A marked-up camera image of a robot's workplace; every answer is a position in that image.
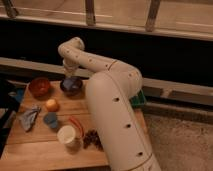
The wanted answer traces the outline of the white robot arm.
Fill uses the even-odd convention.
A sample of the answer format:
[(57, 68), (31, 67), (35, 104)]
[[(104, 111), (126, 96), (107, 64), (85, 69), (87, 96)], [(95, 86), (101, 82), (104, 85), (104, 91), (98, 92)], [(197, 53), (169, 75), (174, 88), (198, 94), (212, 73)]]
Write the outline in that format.
[(58, 47), (69, 75), (82, 66), (93, 72), (86, 83), (88, 110), (113, 171), (162, 171), (130, 99), (142, 88), (141, 72), (117, 59), (84, 51), (74, 37)]

